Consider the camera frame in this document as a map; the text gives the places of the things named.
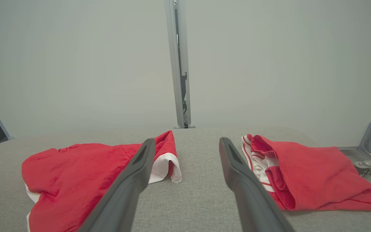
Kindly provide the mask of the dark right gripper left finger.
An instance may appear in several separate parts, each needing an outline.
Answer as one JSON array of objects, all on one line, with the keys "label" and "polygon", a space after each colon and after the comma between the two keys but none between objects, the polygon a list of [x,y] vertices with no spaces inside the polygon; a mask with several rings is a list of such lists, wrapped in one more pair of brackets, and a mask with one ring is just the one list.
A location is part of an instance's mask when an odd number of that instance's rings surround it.
[{"label": "dark right gripper left finger", "polygon": [[141,192],[152,172],[155,139],[144,141],[81,225],[80,232],[130,232]]}]

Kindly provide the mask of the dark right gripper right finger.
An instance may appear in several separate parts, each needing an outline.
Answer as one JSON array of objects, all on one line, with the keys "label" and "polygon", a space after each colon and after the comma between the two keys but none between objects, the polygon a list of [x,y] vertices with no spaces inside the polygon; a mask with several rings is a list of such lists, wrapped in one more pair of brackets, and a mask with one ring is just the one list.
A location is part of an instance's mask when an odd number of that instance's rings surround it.
[{"label": "dark right gripper right finger", "polygon": [[294,232],[271,195],[249,169],[229,138],[219,139],[225,182],[235,195],[244,232]]}]

